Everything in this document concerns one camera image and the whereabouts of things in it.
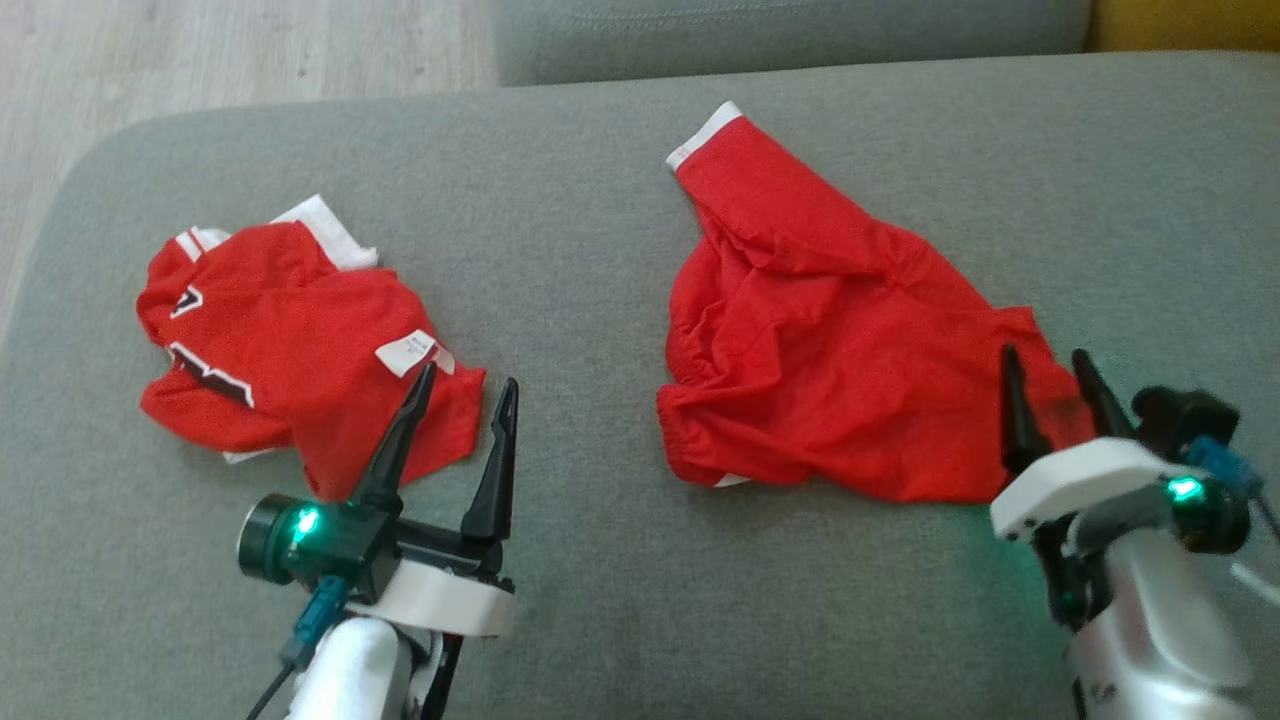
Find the red clothing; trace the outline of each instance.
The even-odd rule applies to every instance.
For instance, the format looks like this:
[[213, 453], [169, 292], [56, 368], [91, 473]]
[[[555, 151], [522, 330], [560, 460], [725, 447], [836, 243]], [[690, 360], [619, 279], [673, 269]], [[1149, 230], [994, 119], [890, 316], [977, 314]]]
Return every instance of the red clothing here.
[[1029, 307], [993, 309], [923, 238], [882, 223], [726, 104], [668, 163], [704, 236], [676, 277], [658, 392], [672, 470], [899, 502], [1001, 489], [1000, 356], [1014, 343], [1056, 447], [1091, 437]]
[[[138, 296], [147, 337], [174, 356], [142, 410], [215, 450], [296, 445], [316, 497], [346, 500], [417, 373], [397, 377], [374, 351], [435, 336], [421, 301], [392, 270], [335, 266], [364, 249], [321, 247], [303, 222], [202, 232], [166, 242]], [[406, 480], [471, 454], [484, 374], [436, 374]]]

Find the red shorts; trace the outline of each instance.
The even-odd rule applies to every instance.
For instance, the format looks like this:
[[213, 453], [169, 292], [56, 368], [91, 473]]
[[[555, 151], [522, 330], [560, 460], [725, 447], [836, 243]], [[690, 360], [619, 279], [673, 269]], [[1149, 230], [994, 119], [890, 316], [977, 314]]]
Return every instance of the red shorts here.
[[899, 502], [1002, 488], [1000, 356], [1014, 343], [1055, 447], [1093, 436], [1029, 307], [995, 309], [726, 102], [668, 164], [704, 236], [671, 293], [667, 459], [703, 486], [820, 475]]

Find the couch cushion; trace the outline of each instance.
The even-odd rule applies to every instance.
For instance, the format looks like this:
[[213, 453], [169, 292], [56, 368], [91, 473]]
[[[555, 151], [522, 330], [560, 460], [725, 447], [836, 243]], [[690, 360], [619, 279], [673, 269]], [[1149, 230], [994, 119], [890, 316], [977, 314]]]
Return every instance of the couch cushion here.
[[540, 85], [1076, 53], [1088, 0], [499, 0], [498, 79]]
[[[521, 380], [516, 632], [449, 717], [1073, 717], [1025, 547], [983, 507], [667, 469], [654, 392], [698, 238], [663, 159], [724, 99], [1115, 389], [1203, 386], [1280, 468], [1280, 58], [1097, 55], [699, 77], [204, 113], [105, 141], [63, 188], [0, 356], [0, 716], [237, 717], [303, 605], [233, 544], [292, 454], [225, 465], [136, 407], [133, 316], [192, 223], [323, 192], [458, 357]], [[456, 523], [476, 457], [407, 492]], [[1244, 557], [1280, 579], [1261, 536]], [[1204, 561], [1280, 717], [1280, 610]]]

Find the wooden floor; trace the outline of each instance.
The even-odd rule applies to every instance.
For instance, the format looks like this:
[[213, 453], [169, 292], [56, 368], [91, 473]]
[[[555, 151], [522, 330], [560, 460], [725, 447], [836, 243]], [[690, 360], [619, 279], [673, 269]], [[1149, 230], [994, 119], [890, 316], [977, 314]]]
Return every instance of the wooden floor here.
[[206, 108], [493, 87], [489, 27], [488, 0], [0, 0], [0, 343], [96, 141]]

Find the green led light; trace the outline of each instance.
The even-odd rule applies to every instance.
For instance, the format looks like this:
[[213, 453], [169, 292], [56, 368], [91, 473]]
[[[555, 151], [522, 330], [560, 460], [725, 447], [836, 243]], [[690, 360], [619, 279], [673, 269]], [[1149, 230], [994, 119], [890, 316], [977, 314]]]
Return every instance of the green led light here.
[[1165, 484], [1174, 502], [1199, 502], [1204, 498], [1204, 486], [1196, 478], [1174, 478]]
[[316, 529], [316, 525], [319, 524], [320, 524], [320, 512], [315, 510], [303, 510], [302, 514], [298, 515], [298, 527], [296, 529], [296, 534], [305, 536], [311, 530]]

